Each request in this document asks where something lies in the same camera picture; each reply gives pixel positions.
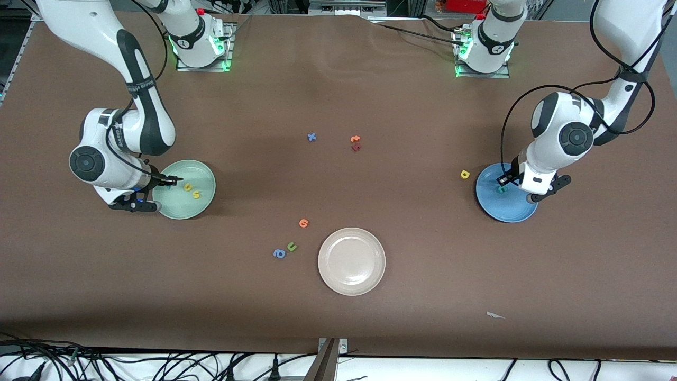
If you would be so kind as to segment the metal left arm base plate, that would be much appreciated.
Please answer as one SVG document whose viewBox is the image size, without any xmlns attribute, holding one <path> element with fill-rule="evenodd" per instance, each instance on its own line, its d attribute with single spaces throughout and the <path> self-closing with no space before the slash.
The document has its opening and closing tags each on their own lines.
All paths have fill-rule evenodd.
<svg viewBox="0 0 677 381">
<path fill-rule="evenodd" d="M 514 39 L 496 41 L 476 28 L 465 25 L 451 32 L 454 47 L 455 75 L 484 79 L 508 79 L 508 59 Z"/>
</svg>

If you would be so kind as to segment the beige plate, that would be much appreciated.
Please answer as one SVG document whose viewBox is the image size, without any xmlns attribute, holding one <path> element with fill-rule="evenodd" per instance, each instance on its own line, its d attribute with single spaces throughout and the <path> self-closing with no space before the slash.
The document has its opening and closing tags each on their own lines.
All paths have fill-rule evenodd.
<svg viewBox="0 0 677 381">
<path fill-rule="evenodd" d="M 317 265 L 329 289 L 343 296 L 363 296 L 380 284 L 386 253 L 372 232 L 348 227 L 326 237 L 318 251 Z"/>
</svg>

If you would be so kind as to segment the red box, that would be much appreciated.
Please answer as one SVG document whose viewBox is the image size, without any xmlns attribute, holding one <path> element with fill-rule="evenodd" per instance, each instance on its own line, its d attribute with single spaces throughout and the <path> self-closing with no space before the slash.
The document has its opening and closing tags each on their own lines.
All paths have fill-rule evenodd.
<svg viewBox="0 0 677 381">
<path fill-rule="evenodd" d="M 444 0 L 445 9 L 459 14 L 479 14 L 489 0 Z"/>
</svg>

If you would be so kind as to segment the light green plate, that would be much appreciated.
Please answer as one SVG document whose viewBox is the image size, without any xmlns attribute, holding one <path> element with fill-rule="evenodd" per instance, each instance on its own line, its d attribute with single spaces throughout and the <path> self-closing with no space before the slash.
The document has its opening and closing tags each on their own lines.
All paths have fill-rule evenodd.
<svg viewBox="0 0 677 381">
<path fill-rule="evenodd" d="M 217 190 L 217 181 L 212 170 L 203 162 L 177 161 L 166 167 L 163 174 L 182 177 L 184 180 L 169 190 L 154 188 L 152 200 L 160 203 L 160 214 L 173 220 L 192 219 L 211 204 Z M 193 190 L 184 191 L 184 183 L 191 183 Z M 201 198 L 193 198 L 193 191 L 196 190 L 201 192 Z"/>
</svg>

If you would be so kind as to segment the metal table edge bracket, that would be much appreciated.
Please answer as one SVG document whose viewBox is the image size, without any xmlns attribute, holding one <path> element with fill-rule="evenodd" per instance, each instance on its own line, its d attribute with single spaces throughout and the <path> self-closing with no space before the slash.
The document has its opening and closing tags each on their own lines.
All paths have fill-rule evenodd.
<svg viewBox="0 0 677 381">
<path fill-rule="evenodd" d="M 348 338 L 320 338 L 318 353 L 303 381 L 336 381 L 338 359 L 348 353 Z"/>
</svg>

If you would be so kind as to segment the grey metal equipment box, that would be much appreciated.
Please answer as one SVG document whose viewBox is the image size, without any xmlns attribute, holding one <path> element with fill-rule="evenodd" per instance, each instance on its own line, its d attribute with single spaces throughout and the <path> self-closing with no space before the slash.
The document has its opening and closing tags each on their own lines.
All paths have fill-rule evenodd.
<svg viewBox="0 0 677 381">
<path fill-rule="evenodd" d="M 357 15 L 363 19 L 386 17 L 385 0 L 309 0 L 309 15 Z"/>
</svg>

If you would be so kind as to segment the blue plate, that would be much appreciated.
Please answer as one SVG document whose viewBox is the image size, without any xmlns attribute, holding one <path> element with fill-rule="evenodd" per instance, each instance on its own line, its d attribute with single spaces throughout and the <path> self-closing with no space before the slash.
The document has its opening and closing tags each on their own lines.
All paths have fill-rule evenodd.
<svg viewBox="0 0 677 381">
<path fill-rule="evenodd" d="M 486 167 L 477 177 L 475 183 L 476 199 L 486 214 L 494 220 L 505 223 L 518 223 L 529 219 L 535 214 L 537 204 L 527 201 L 528 193 L 524 190 L 506 186 L 508 192 L 497 192 L 500 184 L 497 178 L 509 164 L 492 164 Z"/>
</svg>

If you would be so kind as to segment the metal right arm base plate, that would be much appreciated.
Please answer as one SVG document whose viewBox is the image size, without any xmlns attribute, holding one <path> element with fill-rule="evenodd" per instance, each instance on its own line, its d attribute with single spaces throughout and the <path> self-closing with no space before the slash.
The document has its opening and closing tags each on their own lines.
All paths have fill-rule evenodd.
<svg viewBox="0 0 677 381">
<path fill-rule="evenodd" d="M 196 41 L 170 36 L 176 69 L 185 72 L 228 72 L 232 65 L 236 23 L 203 15 L 205 31 Z"/>
</svg>

